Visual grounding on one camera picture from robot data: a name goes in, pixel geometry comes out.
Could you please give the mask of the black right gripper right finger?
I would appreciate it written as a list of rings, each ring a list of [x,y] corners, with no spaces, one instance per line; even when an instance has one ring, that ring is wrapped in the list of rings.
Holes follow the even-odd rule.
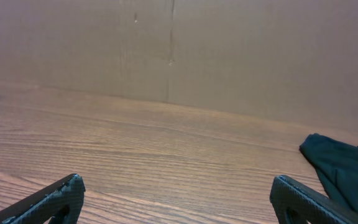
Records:
[[[279,224],[358,224],[358,214],[287,175],[274,178],[270,203]]]

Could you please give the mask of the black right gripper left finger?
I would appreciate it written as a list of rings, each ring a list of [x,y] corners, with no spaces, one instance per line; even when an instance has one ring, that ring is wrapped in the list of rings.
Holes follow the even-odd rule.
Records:
[[[0,224],[76,224],[85,197],[78,174],[70,174],[0,211]]]

